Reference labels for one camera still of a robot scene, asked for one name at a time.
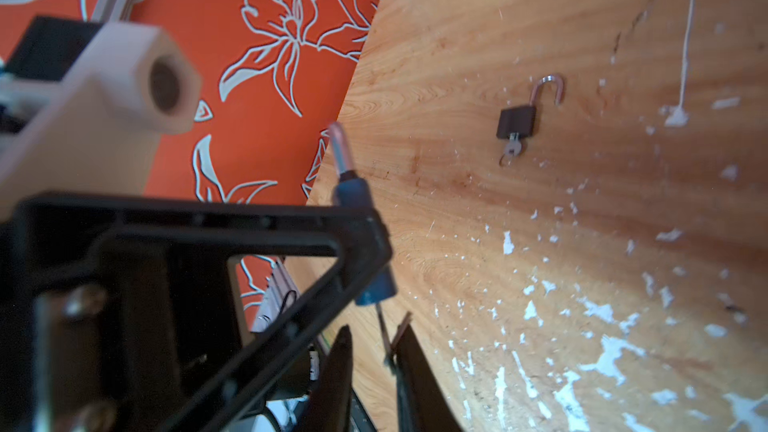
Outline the black padlock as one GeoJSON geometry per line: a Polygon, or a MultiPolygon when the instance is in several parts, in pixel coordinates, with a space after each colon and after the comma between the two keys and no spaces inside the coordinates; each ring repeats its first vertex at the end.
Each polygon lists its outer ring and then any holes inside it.
{"type": "Polygon", "coordinates": [[[562,103],[565,95],[565,78],[558,73],[540,78],[531,89],[527,103],[503,109],[500,112],[496,130],[497,139],[524,139],[533,135],[538,99],[547,84],[554,85],[554,105],[559,106],[562,103]]]}

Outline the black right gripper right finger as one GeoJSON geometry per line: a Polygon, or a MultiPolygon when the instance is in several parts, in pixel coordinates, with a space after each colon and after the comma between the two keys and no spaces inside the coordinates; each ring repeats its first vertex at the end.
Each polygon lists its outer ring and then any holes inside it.
{"type": "Polygon", "coordinates": [[[394,346],[399,431],[462,431],[410,325],[394,346]]]}

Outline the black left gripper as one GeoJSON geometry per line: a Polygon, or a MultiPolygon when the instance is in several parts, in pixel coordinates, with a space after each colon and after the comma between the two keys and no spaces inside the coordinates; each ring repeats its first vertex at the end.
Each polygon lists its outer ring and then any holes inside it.
{"type": "Polygon", "coordinates": [[[162,429],[239,352],[226,258],[347,252],[390,261],[375,209],[73,193],[21,201],[1,261],[2,429],[162,429]],[[96,249],[121,233],[179,246],[96,249]]]}

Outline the small silver key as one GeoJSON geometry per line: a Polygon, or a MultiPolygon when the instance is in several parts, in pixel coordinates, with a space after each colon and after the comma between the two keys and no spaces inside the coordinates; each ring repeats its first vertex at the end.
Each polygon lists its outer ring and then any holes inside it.
{"type": "Polygon", "coordinates": [[[512,133],[505,145],[502,156],[499,159],[499,166],[508,166],[523,151],[523,142],[517,133],[512,133]]]}
{"type": "Polygon", "coordinates": [[[388,331],[386,319],[384,316],[384,311],[381,303],[375,304],[375,311],[376,316],[379,324],[379,330],[382,338],[382,343],[384,347],[384,364],[391,370],[395,370],[395,348],[397,347],[398,343],[402,339],[402,337],[405,334],[406,329],[410,326],[410,323],[413,318],[413,314],[408,311],[405,316],[403,317],[403,320],[398,325],[397,330],[394,335],[391,335],[388,331]]]}

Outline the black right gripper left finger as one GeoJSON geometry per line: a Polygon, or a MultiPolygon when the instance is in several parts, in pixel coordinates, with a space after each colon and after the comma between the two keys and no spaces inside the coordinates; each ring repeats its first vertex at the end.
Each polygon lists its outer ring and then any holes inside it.
{"type": "Polygon", "coordinates": [[[311,392],[297,431],[346,432],[350,430],[353,377],[353,339],[343,326],[333,343],[317,387],[311,392]]]}

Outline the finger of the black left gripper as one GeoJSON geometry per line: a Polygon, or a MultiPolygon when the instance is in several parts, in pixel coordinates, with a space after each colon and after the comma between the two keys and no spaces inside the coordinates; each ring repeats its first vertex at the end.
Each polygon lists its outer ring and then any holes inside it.
{"type": "Polygon", "coordinates": [[[382,252],[347,252],[166,420],[161,431],[221,431],[238,420],[384,267],[382,252]]]}

